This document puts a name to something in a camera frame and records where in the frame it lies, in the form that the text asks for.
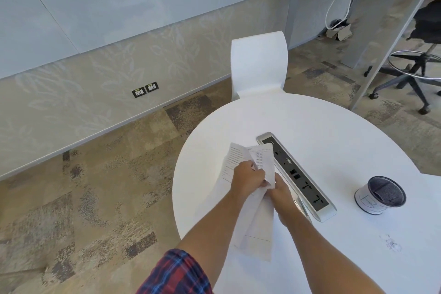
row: wall outlet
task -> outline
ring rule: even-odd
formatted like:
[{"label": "wall outlet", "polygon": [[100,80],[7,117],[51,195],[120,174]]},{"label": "wall outlet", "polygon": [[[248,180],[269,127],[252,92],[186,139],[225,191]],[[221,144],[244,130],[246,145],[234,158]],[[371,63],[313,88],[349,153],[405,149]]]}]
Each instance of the wall outlet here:
[{"label": "wall outlet", "polygon": [[135,98],[139,98],[140,96],[147,94],[146,89],[144,87],[137,88],[136,90],[133,90],[132,93]]},{"label": "wall outlet", "polygon": [[157,90],[158,88],[159,88],[158,83],[156,81],[152,82],[151,84],[146,85],[147,92]]}]

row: cardboard box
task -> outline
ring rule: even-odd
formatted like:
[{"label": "cardboard box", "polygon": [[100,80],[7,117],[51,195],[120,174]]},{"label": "cardboard box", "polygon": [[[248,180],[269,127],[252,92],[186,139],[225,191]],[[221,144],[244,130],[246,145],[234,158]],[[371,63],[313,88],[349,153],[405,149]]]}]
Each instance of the cardboard box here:
[{"label": "cardboard box", "polygon": [[326,31],[326,36],[330,39],[334,39],[337,41],[344,41],[349,36],[352,35],[351,32],[351,24],[342,24],[341,26],[334,28],[334,29],[328,29]]}]

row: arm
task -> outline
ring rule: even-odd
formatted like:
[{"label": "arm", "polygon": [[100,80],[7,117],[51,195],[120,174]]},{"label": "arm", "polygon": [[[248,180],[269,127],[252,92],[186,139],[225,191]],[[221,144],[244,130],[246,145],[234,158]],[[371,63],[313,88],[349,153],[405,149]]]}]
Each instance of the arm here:
[{"label": "arm", "polygon": [[313,294],[384,294],[309,223],[295,206],[289,187],[280,175],[276,174],[276,188],[267,193],[294,240]]},{"label": "arm", "polygon": [[233,230],[247,197],[264,184],[265,172],[254,171],[251,161],[234,169],[230,191],[182,239],[177,248],[188,252],[201,265],[212,287],[227,257]]}]

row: round table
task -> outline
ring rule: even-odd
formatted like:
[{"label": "round table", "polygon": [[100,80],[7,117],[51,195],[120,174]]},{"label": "round table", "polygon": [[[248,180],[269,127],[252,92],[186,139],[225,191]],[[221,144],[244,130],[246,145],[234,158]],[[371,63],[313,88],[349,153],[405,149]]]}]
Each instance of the round table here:
[{"label": "round table", "polygon": [[[411,159],[381,130],[349,110],[317,98],[271,94],[233,101],[206,117],[186,140],[173,177],[180,237],[214,186],[230,142],[256,145],[272,132],[321,187],[337,215],[317,230],[388,294],[433,293],[441,286],[441,209]],[[375,175],[406,192],[401,208],[375,216],[354,192]],[[271,262],[229,250],[214,291],[310,293],[288,230],[274,215]]]}]

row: hand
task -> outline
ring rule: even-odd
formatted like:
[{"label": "hand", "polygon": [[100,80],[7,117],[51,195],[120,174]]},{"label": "hand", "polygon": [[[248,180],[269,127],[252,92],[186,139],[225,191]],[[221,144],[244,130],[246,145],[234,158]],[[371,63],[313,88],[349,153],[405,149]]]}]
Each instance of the hand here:
[{"label": "hand", "polygon": [[271,198],[274,209],[276,212],[278,212],[281,222],[285,224],[286,216],[291,212],[295,212],[297,210],[297,206],[292,198],[291,190],[278,173],[276,173],[275,180],[276,187],[274,189],[269,189],[266,192]]},{"label": "hand", "polygon": [[253,162],[248,160],[235,167],[230,191],[245,201],[252,192],[265,185],[265,171],[262,169],[254,171]]}]

